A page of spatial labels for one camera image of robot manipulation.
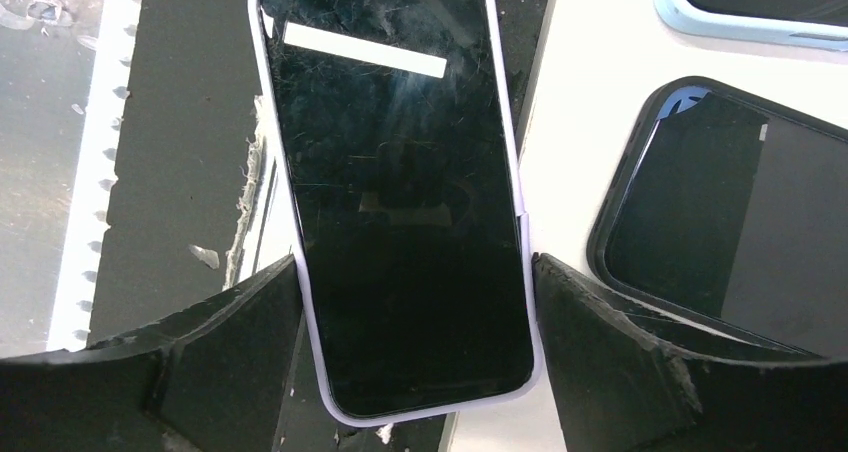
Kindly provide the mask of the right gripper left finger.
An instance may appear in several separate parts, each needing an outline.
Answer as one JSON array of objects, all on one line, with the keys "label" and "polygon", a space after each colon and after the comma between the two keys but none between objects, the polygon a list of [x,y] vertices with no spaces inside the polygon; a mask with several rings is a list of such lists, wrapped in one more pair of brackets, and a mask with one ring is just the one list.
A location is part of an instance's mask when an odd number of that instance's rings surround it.
[{"label": "right gripper left finger", "polygon": [[5,451],[274,451],[302,305],[283,258],[83,350],[1,363]]}]

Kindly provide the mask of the lavender case phone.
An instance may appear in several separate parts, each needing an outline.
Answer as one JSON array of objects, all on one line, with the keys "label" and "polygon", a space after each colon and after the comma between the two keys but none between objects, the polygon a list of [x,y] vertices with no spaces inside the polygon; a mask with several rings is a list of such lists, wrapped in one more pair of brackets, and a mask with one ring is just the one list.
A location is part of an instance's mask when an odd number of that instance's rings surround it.
[{"label": "lavender case phone", "polygon": [[542,368],[495,0],[248,0],[320,396],[371,427]]}]

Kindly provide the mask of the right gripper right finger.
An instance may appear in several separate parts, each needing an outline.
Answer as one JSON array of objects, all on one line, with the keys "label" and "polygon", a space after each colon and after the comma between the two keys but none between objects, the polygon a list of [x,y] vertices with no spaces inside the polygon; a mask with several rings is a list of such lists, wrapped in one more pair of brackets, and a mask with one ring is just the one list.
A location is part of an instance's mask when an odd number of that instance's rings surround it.
[{"label": "right gripper right finger", "polygon": [[571,451],[843,451],[847,365],[649,310],[549,254],[536,310]]}]

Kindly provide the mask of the blue case phone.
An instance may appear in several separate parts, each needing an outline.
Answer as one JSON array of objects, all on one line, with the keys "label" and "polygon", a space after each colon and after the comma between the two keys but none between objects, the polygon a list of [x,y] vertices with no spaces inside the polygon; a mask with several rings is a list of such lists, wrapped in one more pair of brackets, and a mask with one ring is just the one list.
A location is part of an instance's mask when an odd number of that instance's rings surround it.
[{"label": "blue case phone", "polygon": [[847,0],[653,0],[670,28],[693,36],[847,50]]}]

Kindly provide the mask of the black case phone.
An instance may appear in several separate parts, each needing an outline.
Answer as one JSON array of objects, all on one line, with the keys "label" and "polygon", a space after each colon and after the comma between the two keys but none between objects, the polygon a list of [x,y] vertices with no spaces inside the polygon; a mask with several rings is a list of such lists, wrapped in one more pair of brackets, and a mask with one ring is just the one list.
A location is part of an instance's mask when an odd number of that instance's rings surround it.
[{"label": "black case phone", "polygon": [[847,131],[701,76],[642,106],[586,248],[606,286],[734,338],[847,356]]}]

